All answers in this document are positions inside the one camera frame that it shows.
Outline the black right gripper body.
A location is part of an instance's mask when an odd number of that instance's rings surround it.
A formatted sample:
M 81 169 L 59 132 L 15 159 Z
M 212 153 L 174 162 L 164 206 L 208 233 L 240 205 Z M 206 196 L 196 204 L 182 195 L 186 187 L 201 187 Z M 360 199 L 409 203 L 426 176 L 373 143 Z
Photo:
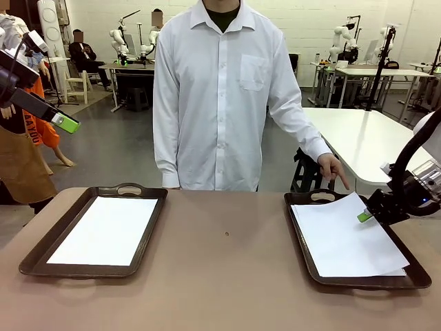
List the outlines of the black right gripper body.
M 402 190 L 392 189 L 381 192 L 380 223 L 393 225 L 405 221 L 410 216 L 425 217 L 435 213 L 435 201 L 432 194 L 418 181 L 410 171 L 404 172 Z

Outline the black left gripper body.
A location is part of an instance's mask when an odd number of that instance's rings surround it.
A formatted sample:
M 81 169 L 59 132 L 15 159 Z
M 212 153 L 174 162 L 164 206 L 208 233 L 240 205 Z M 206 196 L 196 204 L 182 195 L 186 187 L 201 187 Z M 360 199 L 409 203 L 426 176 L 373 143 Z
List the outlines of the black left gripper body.
M 13 70 L 1 66 L 1 107 L 10 105 L 10 98 L 17 88 L 31 88 L 38 78 L 38 72 L 24 65 L 17 65 Z

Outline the person's left hand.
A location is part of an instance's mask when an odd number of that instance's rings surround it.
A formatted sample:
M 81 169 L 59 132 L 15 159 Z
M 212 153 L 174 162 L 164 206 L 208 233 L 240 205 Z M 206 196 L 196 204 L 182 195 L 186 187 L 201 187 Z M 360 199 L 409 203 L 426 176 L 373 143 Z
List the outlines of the person's left hand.
M 341 162 L 332 154 L 324 153 L 318 157 L 318 165 L 320 173 L 327 181 L 335 181 L 338 177 L 342 181 L 343 186 L 349 190 L 349 182 L 345 176 L 344 168 Z

